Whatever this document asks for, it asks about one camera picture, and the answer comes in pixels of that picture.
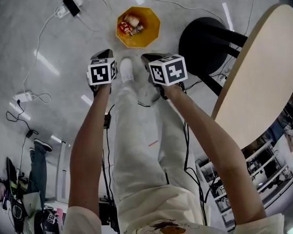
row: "smartphone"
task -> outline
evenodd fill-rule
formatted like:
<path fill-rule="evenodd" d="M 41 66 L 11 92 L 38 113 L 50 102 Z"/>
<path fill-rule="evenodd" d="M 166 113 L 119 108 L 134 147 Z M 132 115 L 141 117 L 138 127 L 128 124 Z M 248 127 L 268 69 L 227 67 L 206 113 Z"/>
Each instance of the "smartphone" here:
<path fill-rule="evenodd" d="M 73 17 L 80 12 L 80 8 L 74 0 L 63 0 L 63 3 L 65 4 L 69 12 L 73 15 Z"/>

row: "round black base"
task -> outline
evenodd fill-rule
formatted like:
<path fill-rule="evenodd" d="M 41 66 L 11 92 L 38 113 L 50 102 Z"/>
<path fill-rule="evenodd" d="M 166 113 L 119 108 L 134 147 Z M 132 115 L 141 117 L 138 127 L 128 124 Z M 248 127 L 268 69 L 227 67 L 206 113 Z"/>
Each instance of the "round black base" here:
<path fill-rule="evenodd" d="M 217 46 L 229 42 L 200 30 L 202 24 L 226 29 L 213 18 L 198 18 L 191 22 L 183 31 L 179 41 L 179 54 L 185 58 L 187 71 L 197 75 L 200 71 L 212 74 L 224 63 L 227 53 L 220 51 Z"/>

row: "white cube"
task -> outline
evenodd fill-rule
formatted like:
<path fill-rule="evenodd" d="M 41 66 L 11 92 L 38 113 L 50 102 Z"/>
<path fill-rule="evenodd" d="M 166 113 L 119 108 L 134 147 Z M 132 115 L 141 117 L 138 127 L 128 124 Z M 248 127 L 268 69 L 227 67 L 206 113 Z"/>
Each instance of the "white cube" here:
<path fill-rule="evenodd" d="M 148 64 L 154 83 L 170 86 L 188 79 L 184 57 L 172 55 Z"/>
<path fill-rule="evenodd" d="M 87 77 L 90 85 L 111 83 L 116 77 L 115 58 L 90 60 Z"/>

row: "wooden tabletop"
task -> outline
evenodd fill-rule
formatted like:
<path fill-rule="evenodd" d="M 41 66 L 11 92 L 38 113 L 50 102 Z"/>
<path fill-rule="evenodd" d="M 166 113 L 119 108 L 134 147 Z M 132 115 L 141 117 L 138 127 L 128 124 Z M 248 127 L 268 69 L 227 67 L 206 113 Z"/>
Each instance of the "wooden tabletop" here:
<path fill-rule="evenodd" d="M 274 5 L 257 22 L 219 95 L 212 118 L 240 148 L 261 136 L 293 92 L 293 9 Z"/>

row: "red food package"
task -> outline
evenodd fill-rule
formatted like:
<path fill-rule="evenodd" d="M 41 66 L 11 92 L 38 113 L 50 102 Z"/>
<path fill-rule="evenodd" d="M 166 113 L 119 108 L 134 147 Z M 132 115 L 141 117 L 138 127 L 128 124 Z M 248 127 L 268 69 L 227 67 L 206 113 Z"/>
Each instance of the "red food package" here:
<path fill-rule="evenodd" d="M 121 32 L 123 32 L 124 34 L 128 34 L 130 31 L 132 31 L 131 25 L 126 21 L 122 21 L 118 26 Z"/>

